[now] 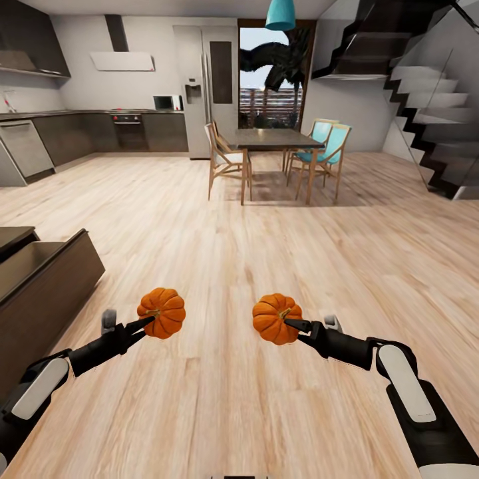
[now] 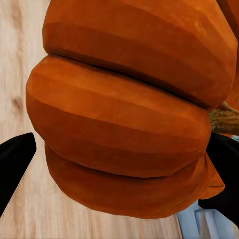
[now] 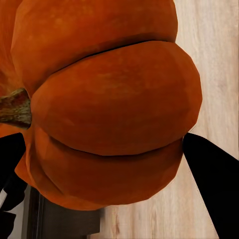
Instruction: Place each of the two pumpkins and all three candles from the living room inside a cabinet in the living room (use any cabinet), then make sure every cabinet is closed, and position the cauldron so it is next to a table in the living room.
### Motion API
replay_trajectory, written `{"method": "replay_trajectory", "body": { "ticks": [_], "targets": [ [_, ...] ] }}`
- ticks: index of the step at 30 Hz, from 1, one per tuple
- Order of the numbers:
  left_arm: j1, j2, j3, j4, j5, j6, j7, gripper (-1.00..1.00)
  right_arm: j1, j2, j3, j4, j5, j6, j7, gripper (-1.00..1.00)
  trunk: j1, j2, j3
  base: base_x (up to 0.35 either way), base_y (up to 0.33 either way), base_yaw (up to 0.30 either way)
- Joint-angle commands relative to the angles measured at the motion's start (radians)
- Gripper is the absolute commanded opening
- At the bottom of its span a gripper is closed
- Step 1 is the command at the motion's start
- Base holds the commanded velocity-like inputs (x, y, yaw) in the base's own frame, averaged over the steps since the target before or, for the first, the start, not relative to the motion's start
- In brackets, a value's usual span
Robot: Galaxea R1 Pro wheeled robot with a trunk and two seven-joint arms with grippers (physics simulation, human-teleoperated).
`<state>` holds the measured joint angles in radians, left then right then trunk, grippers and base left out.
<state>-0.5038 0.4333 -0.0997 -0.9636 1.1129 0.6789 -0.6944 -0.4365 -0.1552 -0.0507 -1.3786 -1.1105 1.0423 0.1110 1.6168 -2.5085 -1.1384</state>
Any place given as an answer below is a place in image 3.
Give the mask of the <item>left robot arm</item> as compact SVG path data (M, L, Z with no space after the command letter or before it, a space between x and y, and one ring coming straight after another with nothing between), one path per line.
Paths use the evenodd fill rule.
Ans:
M16 214L8 211L15 208L24 200L27 183L11 174L4 188L0 192L0 239L7 239L13 231Z

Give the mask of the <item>pumpkin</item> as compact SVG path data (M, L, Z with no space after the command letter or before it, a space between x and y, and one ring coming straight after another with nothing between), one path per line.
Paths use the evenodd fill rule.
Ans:
M0 0L0 138L50 202L148 200L176 176L202 89L173 0Z

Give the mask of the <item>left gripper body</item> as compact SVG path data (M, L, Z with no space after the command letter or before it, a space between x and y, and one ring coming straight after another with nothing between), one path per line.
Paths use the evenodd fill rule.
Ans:
M13 171L13 173L11 174L11 176L8 179L7 183L8 182L12 182L14 185L26 185L27 184L25 181L23 181L21 178L19 178L17 176L15 171Z

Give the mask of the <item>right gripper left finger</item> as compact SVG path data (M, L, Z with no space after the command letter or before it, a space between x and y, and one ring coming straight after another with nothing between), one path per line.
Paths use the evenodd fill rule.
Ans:
M26 152L21 132L0 138L0 192Z

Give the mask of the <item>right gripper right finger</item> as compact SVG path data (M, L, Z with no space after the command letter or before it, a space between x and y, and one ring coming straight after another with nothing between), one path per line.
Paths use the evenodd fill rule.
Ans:
M220 239L239 239L239 161L187 132L183 152Z

